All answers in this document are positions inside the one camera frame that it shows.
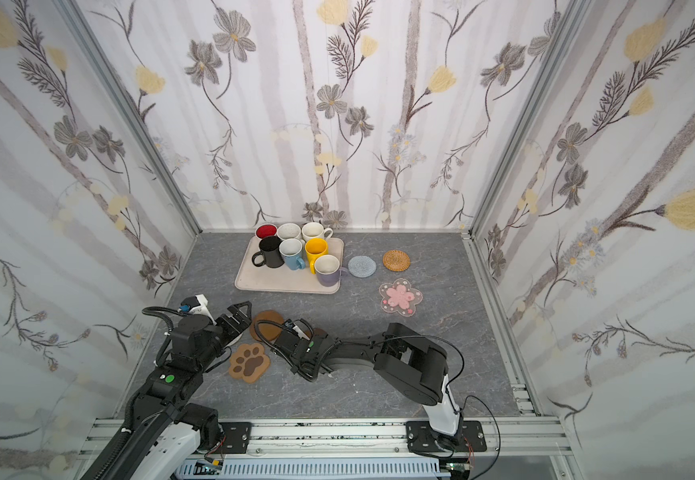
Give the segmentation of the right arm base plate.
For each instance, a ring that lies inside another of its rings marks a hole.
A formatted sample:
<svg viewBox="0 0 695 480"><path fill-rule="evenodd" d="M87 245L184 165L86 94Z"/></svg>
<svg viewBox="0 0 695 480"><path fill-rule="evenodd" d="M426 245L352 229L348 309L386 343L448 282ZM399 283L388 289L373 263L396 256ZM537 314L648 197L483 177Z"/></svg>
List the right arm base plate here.
<svg viewBox="0 0 695 480"><path fill-rule="evenodd" d="M451 457L460 453L487 451L485 433L479 421L465 420L453 435L439 433L427 421L408 421L405 424L407 450L423 456Z"/></svg>

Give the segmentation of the beige serving tray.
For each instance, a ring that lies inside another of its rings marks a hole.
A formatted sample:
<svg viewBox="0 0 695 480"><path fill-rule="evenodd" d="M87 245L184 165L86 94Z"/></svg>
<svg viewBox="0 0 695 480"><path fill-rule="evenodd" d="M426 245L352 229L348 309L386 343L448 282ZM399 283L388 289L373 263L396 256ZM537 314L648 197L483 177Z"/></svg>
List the beige serving tray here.
<svg viewBox="0 0 695 480"><path fill-rule="evenodd" d="M253 236L247 246L234 285L239 290L257 292L335 294L341 288L341 280L333 286L323 286L309 269L291 270L287 266L272 269L253 266L252 257L259 251L261 240Z"/></svg>

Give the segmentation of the pink flower silicone coaster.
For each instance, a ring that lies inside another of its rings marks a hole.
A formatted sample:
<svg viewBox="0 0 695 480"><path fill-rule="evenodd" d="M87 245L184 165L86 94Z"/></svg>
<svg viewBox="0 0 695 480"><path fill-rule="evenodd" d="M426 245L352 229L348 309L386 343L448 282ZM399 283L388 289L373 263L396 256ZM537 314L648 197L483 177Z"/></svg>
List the pink flower silicone coaster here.
<svg viewBox="0 0 695 480"><path fill-rule="evenodd" d="M417 306L423 302L423 293L413 288L411 282L405 278L381 284L379 294L381 294L383 312L403 317L414 316Z"/></svg>

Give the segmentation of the red interior mug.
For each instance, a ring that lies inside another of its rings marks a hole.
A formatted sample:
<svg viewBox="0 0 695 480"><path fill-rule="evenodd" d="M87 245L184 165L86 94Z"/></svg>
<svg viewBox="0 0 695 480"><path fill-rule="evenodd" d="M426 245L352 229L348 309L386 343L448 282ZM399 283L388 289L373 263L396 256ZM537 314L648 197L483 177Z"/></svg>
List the red interior mug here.
<svg viewBox="0 0 695 480"><path fill-rule="evenodd" d="M275 237L278 233L278 226L275 224L271 223L265 223L263 225L260 225L256 231L255 231L255 236L259 240L266 239L268 237Z"/></svg>

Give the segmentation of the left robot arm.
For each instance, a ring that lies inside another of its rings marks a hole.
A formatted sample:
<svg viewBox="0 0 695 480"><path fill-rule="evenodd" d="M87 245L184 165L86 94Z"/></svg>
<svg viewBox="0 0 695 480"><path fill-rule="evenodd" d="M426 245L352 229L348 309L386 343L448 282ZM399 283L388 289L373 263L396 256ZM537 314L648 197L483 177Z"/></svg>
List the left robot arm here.
<svg viewBox="0 0 695 480"><path fill-rule="evenodd" d="M85 479L132 479L154 456L151 449L170 427L185 425L198 440L197 450L210 450L221 439L218 412L191 404L204 376L229 360L231 344L253 323L253 304L232 304L217 318L201 313L199 298L189 297L178 309L149 306L145 316L167 327L155 368L124 408L124 420Z"/></svg>

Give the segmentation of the yellow mug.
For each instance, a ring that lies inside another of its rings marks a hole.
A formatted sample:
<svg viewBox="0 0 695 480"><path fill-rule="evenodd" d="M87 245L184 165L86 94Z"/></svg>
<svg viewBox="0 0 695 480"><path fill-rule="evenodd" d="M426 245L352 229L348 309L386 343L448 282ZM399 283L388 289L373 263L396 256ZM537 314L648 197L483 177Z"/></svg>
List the yellow mug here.
<svg viewBox="0 0 695 480"><path fill-rule="evenodd" d="M323 238L313 238L306 242L305 252L310 271L315 274L316 262L320 257L329 253L329 244L327 240Z"/></svg>

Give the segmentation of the corner aluminium post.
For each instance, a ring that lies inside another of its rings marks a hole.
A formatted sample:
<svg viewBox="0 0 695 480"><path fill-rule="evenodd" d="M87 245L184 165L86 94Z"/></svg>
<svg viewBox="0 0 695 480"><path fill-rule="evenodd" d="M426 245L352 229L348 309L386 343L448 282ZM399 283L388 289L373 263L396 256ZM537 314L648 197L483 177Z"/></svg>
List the corner aluminium post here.
<svg viewBox="0 0 695 480"><path fill-rule="evenodd" d="M55 0L53 4L75 42L85 55L85 58L90 62L93 72L101 81L107 96L115 104L119 116L124 120L129 132L143 151L151 170L153 170L157 180L165 189L167 196L169 196L180 214L187 230L194 237L198 236L203 232L203 229L189 208L187 201L183 198L182 192L170 173L167 163L157 150L156 144L153 142L148 128L137 110L135 100L129 96L129 92L125 88L121 77L117 74L111 62L109 62L93 30L91 30L89 23L83 16L81 8L75 1Z"/></svg>
<svg viewBox="0 0 695 480"><path fill-rule="evenodd" d="M507 138L507 144L505 144L505 149L499 158L499 162L497 162L493 176L491 176L491 180L487 184L485 195L481 198L481 204L479 204L479 208L475 212L475 219L469 230L467 230L469 239L473 239L475 234L487 222L487 216L489 216L493 204L497 201L503 184L507 182L507 176L509 176L515 160L517 160L519 150L523 147L523 142L533 122L535 122L535 118L539 116L539 110L541 110L545 100L547 100L547 96L553 87L553 82L555 82L557 74L561 71L565 56L571 49L571 46L573 46L575 36L579 32L579 28L583 26L585 16L587 16L587 12L592 5L593 1L589 0L573 0L569 2L567 12L565 12L559 24L557 24L557 30L555 30L555 36L551 38L551 43L545 54L545 60L543 60L541 68L539 68L535 81L531 84L529 95L519 112L519 117L517 122L515 122L515 126L513 126L513 130L511 130L511 135Z"/></svg>

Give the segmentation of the brown paw print coaster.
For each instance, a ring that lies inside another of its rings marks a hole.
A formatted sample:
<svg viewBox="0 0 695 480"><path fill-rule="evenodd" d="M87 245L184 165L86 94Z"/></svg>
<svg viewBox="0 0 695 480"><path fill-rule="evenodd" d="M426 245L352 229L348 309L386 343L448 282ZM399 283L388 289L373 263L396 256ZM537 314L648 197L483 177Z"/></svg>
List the brown paw print coaster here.
<svg viewBox="0 0 695 480"><path fill-rule="evenodd" d="M229 362L229 376L247 384L256 383L270 368L271 359L261 343L242 344Z"/></svg>

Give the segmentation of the right corner aluminium post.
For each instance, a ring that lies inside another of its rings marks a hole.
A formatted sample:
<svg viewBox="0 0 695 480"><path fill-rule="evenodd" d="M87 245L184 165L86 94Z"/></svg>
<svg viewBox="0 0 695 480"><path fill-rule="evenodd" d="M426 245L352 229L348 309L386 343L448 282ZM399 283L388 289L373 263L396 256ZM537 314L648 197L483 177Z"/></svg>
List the right corner aluminium post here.
<svg viewBox="0 0 695 480"><path fill-rule="evenodd" d="M517 160L519 150L523 147L523 142L533 122L535 122L535 118L539 116L539 110L541 110L545 100L547 100L547 96L553 87L553 82L555 82L557 74L561 71L565 56L571 49L571 46L573 46L575 36L579 32L579 28L583 26L585 16L587 16L587 12L592 5L593 1L589 0L573 0L569 2L567 12L565 12L559 24L557 24L557 30L555 30L555 36L551 38L551 43L545 54L545 60L543 60L541 68L539 68L535 81L531 84L529 95L519 112L519 117L517 122L515 122L515 126L513 126L513 130L511 130L511 135L507 138L507 144L505 144L505 149L499 158L499 162L497 162L493 176L491 176L491 180L487 184L485 195L481 198L481 204L479 204L479 208L475 212L475 219L469 230L467 230L469 239L473 239L475 234L487 222L487 216L489 216L493 204L497 201L503 184L507 182L507 176L509 176L515 160Z"/></svg>

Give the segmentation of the blue woven round coaster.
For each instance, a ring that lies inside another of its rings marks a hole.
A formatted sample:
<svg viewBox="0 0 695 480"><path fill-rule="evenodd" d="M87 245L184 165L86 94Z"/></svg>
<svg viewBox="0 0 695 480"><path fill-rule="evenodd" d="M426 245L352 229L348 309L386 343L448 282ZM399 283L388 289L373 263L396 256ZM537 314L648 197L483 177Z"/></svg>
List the blue woven round coaster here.
<svg viewBox="0 0 695 480"><path fill-rule="evenodd" d="M369 256L353 256L347 262L347 270L353 277L369 278L377 271L377 263Z"/></svg>

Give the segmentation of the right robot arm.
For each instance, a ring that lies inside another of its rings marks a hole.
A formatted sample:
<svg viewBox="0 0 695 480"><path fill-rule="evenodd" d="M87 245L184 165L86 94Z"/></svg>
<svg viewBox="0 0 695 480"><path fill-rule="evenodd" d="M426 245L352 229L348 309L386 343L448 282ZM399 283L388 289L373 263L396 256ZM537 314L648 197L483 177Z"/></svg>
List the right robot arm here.
<svg viewBox="0 0 695 480"><path fill-rule="evenodd" d="M291 372L309 382L341 368L369 368L405 398L423 406L437 436L454 440L461 433L463 416L451 394L447 350L401 323L361 338L301 333L290 323L281 328L270 348L289 364Z"/></svg>

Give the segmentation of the purple mug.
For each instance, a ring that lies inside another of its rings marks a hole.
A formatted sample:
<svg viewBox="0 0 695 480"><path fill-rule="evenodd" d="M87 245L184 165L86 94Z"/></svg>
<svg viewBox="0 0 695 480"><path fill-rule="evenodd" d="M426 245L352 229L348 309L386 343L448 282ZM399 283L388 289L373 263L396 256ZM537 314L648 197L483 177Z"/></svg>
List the purple mug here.
<svg viewBox="0 0 695 480"><path fill-rule="evenodd" d="M321 286L332 287L341 281L342 275L347 269L341 260L331 254L318 257L314 262L314 269Z"/></svg>

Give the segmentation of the light blue mug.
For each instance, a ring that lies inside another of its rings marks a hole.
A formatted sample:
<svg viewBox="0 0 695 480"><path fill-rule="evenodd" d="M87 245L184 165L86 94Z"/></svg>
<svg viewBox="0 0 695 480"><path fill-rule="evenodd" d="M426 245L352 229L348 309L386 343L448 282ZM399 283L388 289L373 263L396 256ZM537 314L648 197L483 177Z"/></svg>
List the light blue mug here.
<svg viewBox="0 0 695 480"><path fill-rule="evenodd" d="M305 242L297 238L290 238L281 242L279 252L289 270L299 271L308 267L304 257L304 247Z"/></svg>

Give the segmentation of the rattan woven round coaster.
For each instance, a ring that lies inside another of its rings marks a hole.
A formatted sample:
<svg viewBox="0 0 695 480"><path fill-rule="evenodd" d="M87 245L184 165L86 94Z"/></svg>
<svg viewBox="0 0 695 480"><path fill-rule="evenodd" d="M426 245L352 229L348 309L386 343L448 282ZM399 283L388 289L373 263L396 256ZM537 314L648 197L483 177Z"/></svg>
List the rattan woven round coaster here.
<svg viewBox="0 0 695 480"><path fill-rule="evenodd" d="M411 266L411 257L405 251L389 250L383 254L383 266L389 271L403 272Z"/></svg>

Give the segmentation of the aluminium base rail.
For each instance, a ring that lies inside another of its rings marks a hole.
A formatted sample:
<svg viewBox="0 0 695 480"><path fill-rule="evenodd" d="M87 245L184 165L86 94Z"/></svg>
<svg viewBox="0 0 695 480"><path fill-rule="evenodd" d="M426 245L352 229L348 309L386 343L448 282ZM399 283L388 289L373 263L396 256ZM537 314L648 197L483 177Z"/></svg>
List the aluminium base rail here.
<svg viewBox="0 0 695 480"><path fill-rule="evenodd" d="M485 433L479 456L571 456L571 441L553 416L474 417ZM409 456L405 418L223 420L251 422L249 458Z"/></svg>

